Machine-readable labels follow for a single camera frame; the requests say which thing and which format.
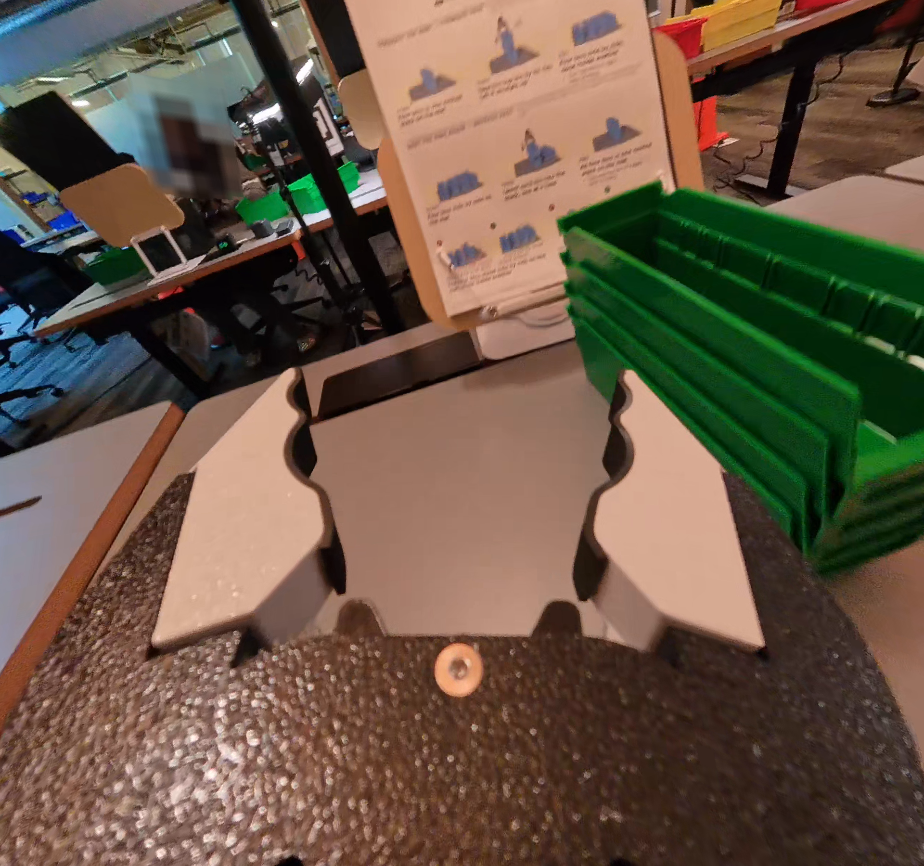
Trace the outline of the black monitor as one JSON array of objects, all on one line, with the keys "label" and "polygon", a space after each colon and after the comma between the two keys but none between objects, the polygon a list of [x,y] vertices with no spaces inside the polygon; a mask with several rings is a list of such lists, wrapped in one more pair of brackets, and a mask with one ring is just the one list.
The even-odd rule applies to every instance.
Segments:
[{"label": "black monitor", "polygon": [[136,162],[133,155],[113,149],[52,91],[2,113],[1,144],[55,191]]}]

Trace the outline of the black tripod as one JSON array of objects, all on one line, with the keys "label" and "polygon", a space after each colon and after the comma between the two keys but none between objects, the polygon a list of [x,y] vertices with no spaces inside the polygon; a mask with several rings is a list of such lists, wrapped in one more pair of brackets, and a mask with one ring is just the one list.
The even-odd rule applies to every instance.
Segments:
[{"label": "black tripod", "polygon": [[335,171],[312,109],[295,80],[290,63],[266,14],[262,0],[228,0],[237,14],[283,115],[292,127],[304,161],[332,216],[346,256],[357,272],[379,316],[391,336],[405,331],[406,324],[396,306],[385,273],[379,264],[359,216]]}]

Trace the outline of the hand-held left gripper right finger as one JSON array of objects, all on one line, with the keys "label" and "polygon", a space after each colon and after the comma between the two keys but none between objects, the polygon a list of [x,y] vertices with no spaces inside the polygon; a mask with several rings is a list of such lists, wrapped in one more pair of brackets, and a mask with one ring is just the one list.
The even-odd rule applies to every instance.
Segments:
[{"label": "hand-held left gripper right finger", "polygon": [[766,646],[722,467],[634,372],[617,378],[574,559],[605,637],[651,652],[668,629]]}]

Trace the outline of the orange traffic cone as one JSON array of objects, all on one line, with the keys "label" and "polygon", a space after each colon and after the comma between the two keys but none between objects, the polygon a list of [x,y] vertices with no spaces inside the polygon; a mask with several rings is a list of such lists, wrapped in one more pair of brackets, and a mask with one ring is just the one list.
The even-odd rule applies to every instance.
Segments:
[{"label": "orange traffic cone", "polygon": [[693,110],[699,151],[706,153],[720,146],[728,135],[720,130],[717,97],[694,102]]}]

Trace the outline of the printed instruction sheet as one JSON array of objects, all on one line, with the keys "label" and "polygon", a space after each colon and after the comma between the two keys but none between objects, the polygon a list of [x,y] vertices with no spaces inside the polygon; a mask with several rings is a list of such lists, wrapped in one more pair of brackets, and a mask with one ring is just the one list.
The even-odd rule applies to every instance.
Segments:
[{"label": "printed instruction sheet", "polygon": [[344,0],[445,314],[564,282],[558,220],[676,185],[645,0]]}]

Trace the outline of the wooden-top table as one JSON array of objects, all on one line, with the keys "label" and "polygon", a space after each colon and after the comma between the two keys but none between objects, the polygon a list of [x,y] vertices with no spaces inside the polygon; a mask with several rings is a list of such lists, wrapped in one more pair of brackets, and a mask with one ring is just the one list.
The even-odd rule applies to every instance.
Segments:
[{"label": "wooden-top table", "polygon": [[790,184],[803,123],[826,79],[816,83],[819,64],[871,43],[904,0],[848,0],[788,19],[771,29],[706,51],[687,61],[694,102],[739,94],[770,77],[788,73],[781,118],[772,136],[764,136],[756,155],[740,168],[728,167],[715,184],[756,202],[793,198],[804,192]]},{"label": "wooden-top table", "polygon": [[239,281],[242,268],[250,268],[252,261],[280,258],[284,250],[303,250],[317,275],[329,274],[330,270],[323,270],[322,265],[335,259],[335,253],[330,251],[324,258],[308,236],[338,226],[338,219],[330,210],[324,210],[304,218],[303,225],[292,226],[281,236],[253,237],[222,256],[207,253],[190,263],[181,263],[167,271],[163,279],[121,282],[111,287],[93,285],[41,323],[30,337],[44,340],[77,331],[102,343],[128,333],[197,398],[207,398],[212,394],[210,379],[173,352],[154,333],[153,323],[179,310],[199,310],[202,303],[227,306],[229,300],[219,293],[217,283],[225,272],[231,272]]}]

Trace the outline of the green plastic tub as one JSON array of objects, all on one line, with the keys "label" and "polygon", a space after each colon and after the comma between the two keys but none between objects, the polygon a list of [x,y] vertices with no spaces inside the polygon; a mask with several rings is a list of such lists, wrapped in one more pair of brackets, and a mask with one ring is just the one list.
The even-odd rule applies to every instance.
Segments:
[{"label": "green plastic tub", "polygon": [[237,202],[235,211],[248,226],[260,221],[274,222],[293,215],[280,190],[271,190],[257,199],[242,198]]}]

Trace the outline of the wooden clipboard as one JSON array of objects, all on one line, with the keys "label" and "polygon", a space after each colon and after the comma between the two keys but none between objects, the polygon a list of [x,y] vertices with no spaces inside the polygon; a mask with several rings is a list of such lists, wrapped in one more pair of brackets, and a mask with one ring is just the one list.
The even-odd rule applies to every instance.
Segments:
[{"label": "wooden clipboard", "polygon": [[186,222],[177,202],[136,164],[59,191],[63,206],[112,247],[172,231]]}]

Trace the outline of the yellow plastic bin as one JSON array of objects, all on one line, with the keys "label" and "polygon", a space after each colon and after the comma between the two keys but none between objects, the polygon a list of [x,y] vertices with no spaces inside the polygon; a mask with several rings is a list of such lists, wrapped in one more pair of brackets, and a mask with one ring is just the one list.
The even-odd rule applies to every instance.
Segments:
[{"label": "yellow plastic bin", "polygon": [[720,49],[735,41],[773,28],[783,0],[721,0],[693,9],[691,18],[703,20],[701,50]]}]

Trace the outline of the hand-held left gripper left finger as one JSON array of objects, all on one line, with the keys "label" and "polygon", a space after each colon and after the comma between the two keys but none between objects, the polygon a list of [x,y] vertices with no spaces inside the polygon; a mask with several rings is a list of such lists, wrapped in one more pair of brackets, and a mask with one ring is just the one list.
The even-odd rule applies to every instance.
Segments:
[{"label": "hand-held left gripper left finger", "polygon": [[318,455],[301,370],[278,377],[202,456],[151,647],[173,652],[248,631],[260,645],[307,629],[346,592],[346,559]]}]

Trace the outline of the clear box white frame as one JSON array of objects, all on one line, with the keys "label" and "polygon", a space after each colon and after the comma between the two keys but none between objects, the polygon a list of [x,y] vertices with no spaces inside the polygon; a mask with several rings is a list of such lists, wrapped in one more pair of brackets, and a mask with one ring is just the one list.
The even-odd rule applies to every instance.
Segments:
[{"label": "clear box white frame", "polygon": [[138,254],[153,284],[166,282],[199,264],[198,259],[191,258],[181,248],[173,232],[165,227],[152,228],[133,236],[129,246]]}]

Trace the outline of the black office chair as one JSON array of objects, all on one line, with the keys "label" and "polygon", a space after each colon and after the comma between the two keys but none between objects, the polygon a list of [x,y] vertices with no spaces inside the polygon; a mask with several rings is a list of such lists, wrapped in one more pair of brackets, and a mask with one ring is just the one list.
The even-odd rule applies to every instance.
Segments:
[{"label": "black office chair", "polygon": [[1,234],[2,292],[35,323],[48,310],[44,297],[51,291],[53,281],[48,266],[5,233]]}]

